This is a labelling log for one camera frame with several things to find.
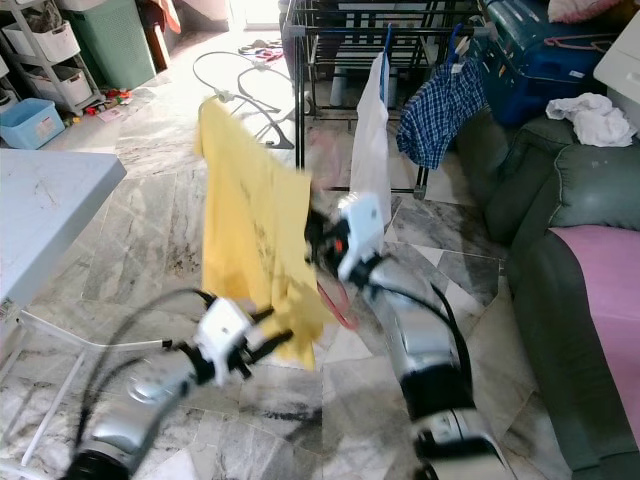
pink cushion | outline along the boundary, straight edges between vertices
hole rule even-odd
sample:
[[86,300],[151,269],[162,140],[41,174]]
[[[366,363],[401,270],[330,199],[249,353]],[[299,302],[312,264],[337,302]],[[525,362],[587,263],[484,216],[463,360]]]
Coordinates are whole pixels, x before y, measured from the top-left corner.
[[551,230],[580,263],[593,324],[640,445],[640,232],[592,225]]
[[551,23],[580,23],[597,17],[622,0],[550,0]]

blue plaid shirt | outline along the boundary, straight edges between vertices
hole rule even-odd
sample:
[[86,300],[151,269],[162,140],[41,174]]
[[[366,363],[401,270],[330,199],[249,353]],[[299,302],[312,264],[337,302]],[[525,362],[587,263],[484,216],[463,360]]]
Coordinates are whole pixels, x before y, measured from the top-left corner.
[[421,167],[438,168],[460,127],[487,103],[476,60],[467,60],[456,74],[451,68],[447,64],[438,66],[433,78],[407,102],[400,117],[398,150]]

blue basket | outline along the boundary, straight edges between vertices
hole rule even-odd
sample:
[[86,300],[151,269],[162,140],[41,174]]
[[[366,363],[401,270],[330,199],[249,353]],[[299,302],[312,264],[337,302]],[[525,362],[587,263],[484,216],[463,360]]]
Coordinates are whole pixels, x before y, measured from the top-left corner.
[[36,150],[64,131],[50,100],[27,98],[0,115],[0,137],[13,148]]

white cloth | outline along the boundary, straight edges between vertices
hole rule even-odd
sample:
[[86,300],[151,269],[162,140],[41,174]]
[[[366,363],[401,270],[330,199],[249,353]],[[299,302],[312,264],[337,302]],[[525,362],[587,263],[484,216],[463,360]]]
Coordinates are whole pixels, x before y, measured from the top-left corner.
[[547,105],[547,117],[553,120],[566,118],[572,122],[573,131],[583,145],[627,147],[638,132],[611,100],[594,93],[551,100]]
[[384,62],[384,98],[388,98],[389,61],[384,52],[371,65],[369,80],[358,102],[358,124],[351,154],[352,192],[373,192],[380,199],[385,225],[391,221],[391,182],[385,102],[380,99],[380,75]]

yellow shirt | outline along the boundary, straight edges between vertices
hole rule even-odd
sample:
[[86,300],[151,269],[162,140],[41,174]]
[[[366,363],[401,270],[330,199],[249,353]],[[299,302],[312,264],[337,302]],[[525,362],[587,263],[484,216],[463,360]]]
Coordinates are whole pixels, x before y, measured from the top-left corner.
[[273,306],[265,334],[291,329],[278,353],[313,368],[312,341],[332,317],[304,260],[311,180],[273,159],[215,99],[201,105],[198,130],[196,153],[209,172],[202,287]]

